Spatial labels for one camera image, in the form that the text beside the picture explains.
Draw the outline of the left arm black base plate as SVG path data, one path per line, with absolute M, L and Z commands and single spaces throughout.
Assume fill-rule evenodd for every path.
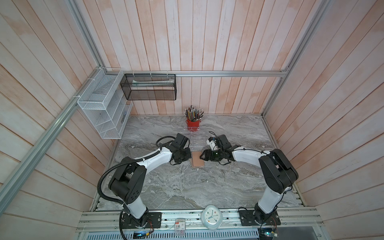
M 149 212 L 144 213 L 144 215 L 136 219 L 133 215 L 126 213 L 122 210 L 119 217 L 119 227 L 121 229 L 142 229 L 142 228 L 160 228 L 162 221 L 161 212 Z

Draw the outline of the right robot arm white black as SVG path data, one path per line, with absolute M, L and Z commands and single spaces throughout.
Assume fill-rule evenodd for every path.
M 231 145 L 225 135 L 210 137 L 207 140 L 209 149 L 200 155 L 207 162 L 243 162 L 261 168 L 267 187 L 262 198 L 255 206 L 260 215 L 269 215 L 289 191 L 299 174 L 280 149 L 260 151 L 248 149 L 240 145 Z

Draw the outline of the pink card holder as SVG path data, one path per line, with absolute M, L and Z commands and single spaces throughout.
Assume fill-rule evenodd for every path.
M 202 152 L 192 152 L 192 167 L 193 168 L 203 168 L 205 166 L 205 161 L 200 158 Z

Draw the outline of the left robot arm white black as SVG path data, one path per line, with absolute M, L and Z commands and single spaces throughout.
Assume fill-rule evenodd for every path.
M 136 220 L 144 219 L 148 214 L 140 197 L 146 175 L 163 164 L 180 165 L 192 157 L 190 140 L 182 134 L 162 137 L 156 146 L 157 150 L 143 157 L 122 159 L 108 184 L 117 197 L 114 201 Z

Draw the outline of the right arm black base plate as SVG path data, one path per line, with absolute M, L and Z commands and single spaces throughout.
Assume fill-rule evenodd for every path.
M 265 214 L 260 210 L 246 210 L 245 208 L 239 208 L 238 213 L 242 226 L 260 226 L 261 224 L 267 226 L 281 225 L 277 210 L 274 210 L 270 214 Z

